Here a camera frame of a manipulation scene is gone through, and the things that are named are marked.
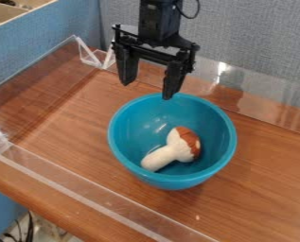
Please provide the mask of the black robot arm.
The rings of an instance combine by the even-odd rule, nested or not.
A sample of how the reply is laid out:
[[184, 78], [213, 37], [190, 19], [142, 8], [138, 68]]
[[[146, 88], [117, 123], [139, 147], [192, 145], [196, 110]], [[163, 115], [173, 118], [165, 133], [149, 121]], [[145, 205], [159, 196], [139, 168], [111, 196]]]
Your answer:
[[138, 26], [115, 24], [111, 41], [118, 76], [127, 86], [138, 76], [139, 60], [167, 66], [162, 85], [162, 98], [169, 100], [180, 91], [184, 79], [194, 71], [200, 46], [180, 36], [181, 17], [194, 19], [182, 12], [184, 0], [141, 0]]

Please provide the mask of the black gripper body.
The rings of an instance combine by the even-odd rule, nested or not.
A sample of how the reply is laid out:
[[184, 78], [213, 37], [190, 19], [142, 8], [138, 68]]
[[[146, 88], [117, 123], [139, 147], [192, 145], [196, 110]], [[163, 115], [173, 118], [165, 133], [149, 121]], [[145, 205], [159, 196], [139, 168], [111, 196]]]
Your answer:
[[185, 66], [194, 65], [200, 46], [182, 38], [178, 32], [162, 40], [151, 40], [138, 33], [137, 26], [117, 24], [113, 30], [113, 51], [121, 65], [137, 65], [139, 59], [163, 65], [171, 61], [180, 61]]

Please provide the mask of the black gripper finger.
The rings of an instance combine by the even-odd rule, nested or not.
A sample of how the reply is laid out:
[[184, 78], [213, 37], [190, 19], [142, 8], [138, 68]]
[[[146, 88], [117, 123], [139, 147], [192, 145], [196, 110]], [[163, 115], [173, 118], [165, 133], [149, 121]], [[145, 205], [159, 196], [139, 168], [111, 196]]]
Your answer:
[[127, 86], [137, 78], [138, 75], [138, 62], [139, 56], [135, 50], [121, 43], [113, 45], [118, 76], [121, 83]]
[[167, 62], [167, 69], [163, 77], [162, 98], [169, 100], [180, 91], [184, 79], [194, 70], [193, 52], [180, 50]]

